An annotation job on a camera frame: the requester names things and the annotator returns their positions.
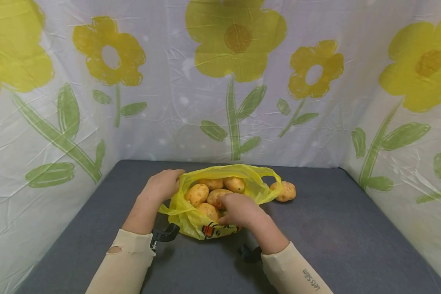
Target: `beige sleeve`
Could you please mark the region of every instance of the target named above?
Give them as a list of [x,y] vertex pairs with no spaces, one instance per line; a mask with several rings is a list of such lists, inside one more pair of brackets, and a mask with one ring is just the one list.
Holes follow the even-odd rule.
[[263,270],[279,294],[333,294],[294,244],[281,252],[261,255]]
[[150,235],[137,235],[120,229],[111,248],[88,286],[86,294],[139,294],[144,277],[155,256]]

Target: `gray table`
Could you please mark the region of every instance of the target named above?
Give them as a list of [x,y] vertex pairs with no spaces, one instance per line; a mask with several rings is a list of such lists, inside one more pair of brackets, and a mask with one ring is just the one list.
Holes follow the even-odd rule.
[[[147,179],[168,168],[209,164],[120,161],[35,266],[19,294],[84,293]],[[441,294],[441,279],[346,171],[273,167],[297,188],[263,206],[335,294]],[[268,184],[272,178],[265,178]],[[165,229],[159,214],[156,226]],[[142,293],[276,293],[261,264],[236,253],[246,230],[210,241],[178,235],[159,243]]]

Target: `white backdrop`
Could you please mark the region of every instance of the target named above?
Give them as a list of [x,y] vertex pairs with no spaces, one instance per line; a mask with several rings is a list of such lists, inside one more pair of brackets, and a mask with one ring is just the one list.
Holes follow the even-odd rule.
[[441,0],[0,0],[0,293],[128,158],[342,166],[441,275]]

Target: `white circle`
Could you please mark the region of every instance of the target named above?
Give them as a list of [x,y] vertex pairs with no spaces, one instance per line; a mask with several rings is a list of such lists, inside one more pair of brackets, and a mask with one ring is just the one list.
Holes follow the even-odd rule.
[[121,66],[121,59],[119,58],[118,51],[112,47],[106,45],[102,49],[103,61],[112,69],[118,69]]
[[181,104],[183,104],[184,106],[186,106],[186,105],[188,105],[188,103],[189,103],[189,99],[186,98],[185,96],[181,96],[181,97],[180,97],[180,102],[181,102]]
[[317,83],[320,77],[322,77],[322,71],[323,71],[322,65],[313,65],[307,71],[306,83],[310,85]]

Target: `left hand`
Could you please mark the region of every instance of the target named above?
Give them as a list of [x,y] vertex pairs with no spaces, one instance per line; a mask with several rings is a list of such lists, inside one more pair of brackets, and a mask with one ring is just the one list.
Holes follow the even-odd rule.
[[185,170],[183,169],[166,169],[161,171],[150,177],[140,194],[161,204],[178,192],[180,185],[178,177],[184,172]]

